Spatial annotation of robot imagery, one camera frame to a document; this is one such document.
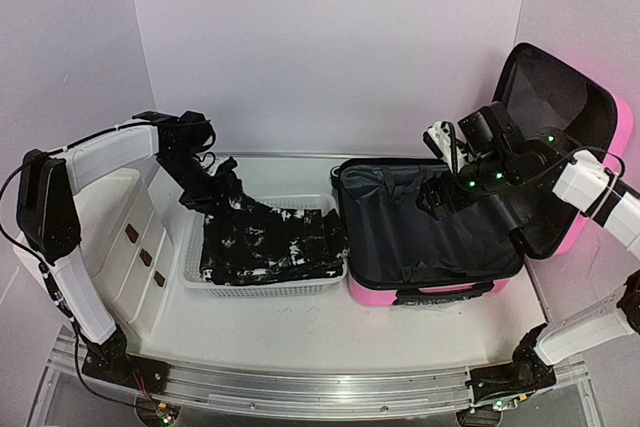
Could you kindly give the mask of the white rectangular foam box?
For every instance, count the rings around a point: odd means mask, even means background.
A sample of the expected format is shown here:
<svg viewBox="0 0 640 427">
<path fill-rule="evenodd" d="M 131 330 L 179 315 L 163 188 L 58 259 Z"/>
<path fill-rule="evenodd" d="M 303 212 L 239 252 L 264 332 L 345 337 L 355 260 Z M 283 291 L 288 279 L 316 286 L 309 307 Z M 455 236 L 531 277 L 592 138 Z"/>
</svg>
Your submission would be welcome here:
<svg viewBox="0 0 640 427">
<path fill-rule="evenodd" d="M 74 196 L 80 247 L 52 277 L 81 332 L 103 344 L 118 326 L 139 338 L 154 325 L 174 257 L 138 171 L 119 169 Z"/>
</svg>

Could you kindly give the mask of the black white patterned garment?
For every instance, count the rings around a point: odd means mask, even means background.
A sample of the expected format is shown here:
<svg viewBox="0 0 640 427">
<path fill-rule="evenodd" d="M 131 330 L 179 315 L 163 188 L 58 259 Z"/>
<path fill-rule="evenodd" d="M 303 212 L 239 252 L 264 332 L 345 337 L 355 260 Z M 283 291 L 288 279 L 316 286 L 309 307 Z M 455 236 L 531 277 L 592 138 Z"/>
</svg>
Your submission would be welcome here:
<svg viewBox="0 0 640 427">
<path fill-rule="evenodd" d="M 200 278 L 245 287 L 334 278 L 350 253 L 335 209 L 272 207 L 246 194 L 230 157 L 216 168 L 218 192 L 203 222 Z"/>
</svg>

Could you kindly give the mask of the pink hard-shell suitcase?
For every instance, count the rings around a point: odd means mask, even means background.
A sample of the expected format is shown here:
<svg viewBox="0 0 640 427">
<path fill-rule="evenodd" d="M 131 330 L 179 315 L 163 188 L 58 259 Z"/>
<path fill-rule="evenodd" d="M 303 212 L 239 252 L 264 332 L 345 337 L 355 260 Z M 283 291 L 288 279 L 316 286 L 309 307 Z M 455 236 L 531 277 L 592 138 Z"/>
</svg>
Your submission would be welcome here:
<svg viewBox="0 0 640 427">
<path fill-rule="evenodd" d="M 634 128 L 631 108 L 570 65 L 529 43 L 509 54 L 492 102 L 527 137 L 553 126 L 613 168 Z M 446 170 L 430 159 L 358 158 L 332 174 L 350 244 L 348 287 L 367 306 L 433 305 L 502 290 L 527 259 L 567 251 L 586 223 L 555 198 L 531 210 L 489 196 L 441 220 L 417 208 L 422 183 Z"/>
</svg>

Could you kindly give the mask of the white perforated plastic basket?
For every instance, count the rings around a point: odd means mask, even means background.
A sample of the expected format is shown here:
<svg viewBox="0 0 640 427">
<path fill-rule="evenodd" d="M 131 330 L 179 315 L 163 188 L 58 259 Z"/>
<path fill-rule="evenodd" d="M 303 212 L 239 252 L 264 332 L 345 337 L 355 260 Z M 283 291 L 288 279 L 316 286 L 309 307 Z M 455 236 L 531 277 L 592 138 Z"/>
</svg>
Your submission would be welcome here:
<svg viewBox="0 0 640 427">
<path fill-rule="evenodd" d="M 323 214 L 337 209 L 333 196 L 326 193 L 280 195 L 259 197 L 258 201 L 270 207 L 286 209 L 319 209 Z M 308 296 L 322 294 L 339 284 L 348 271 L 347 261 L 343 261 L 340 275 L 328 278 L 295 280 L 256 286 L 216 285 L 203 280 L 200 276 L 200 261 L 204 245 L 205 215 L 193 213 L 185 228 L 181 247 L 177 275 L 181 285 L 190 292 L 207 294 L 214 298 L 262 298 Z"/>
</svg>

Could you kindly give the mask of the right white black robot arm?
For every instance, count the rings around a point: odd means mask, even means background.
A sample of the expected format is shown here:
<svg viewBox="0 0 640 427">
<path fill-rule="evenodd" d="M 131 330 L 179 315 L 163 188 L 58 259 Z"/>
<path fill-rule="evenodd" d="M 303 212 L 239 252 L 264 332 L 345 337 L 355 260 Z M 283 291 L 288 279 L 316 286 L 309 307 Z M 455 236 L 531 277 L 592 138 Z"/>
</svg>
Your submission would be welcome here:
<svg viewBox="0 0 640 427">
<path fill-rule="evenodd" d="M 458 123 L 439 121 L 423 134 L 447 172 L 424 182 L 416 204 L 440 220 L 480 198 L 533 187 L 577 209 L 609 232 L 633 256 L 639 254 L 639 194 L 622 173 L 597 158 L 601 148 L 580 144 L 559 129 L 530 138 L 506 107 L 493 102 Z M 476 407 L 503 408 L 556 383 L 554 367 L 565 359 L 639 331 L 639 275 L 599 302 L 529 331 L 508 363 L 474 368 L 469 386 Z"/>
</svg>

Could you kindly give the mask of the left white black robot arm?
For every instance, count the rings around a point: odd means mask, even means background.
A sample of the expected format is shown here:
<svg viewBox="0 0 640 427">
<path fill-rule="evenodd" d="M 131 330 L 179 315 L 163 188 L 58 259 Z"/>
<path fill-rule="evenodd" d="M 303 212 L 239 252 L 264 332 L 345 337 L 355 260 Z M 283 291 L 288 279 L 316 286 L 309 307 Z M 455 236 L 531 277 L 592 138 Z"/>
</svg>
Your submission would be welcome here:
<svg viewBox="0 0 640 427">
<path fill-rule="evenodd" d="M 19 181 L 16 222 L 26 239 L 10 242 L 36 260 L 52 302 L 85 340 L 102 346 L 121 330 L 84 265 L 75 195 L 120 168 L 154 158 L 182 188 L 184 207 L 211 214 L 227 188 L 198 156 L 215 141 L 213 125 L 201 113 L 146 111 L 52 151 L 33 149 L 10 174 Z"/>
</svg>

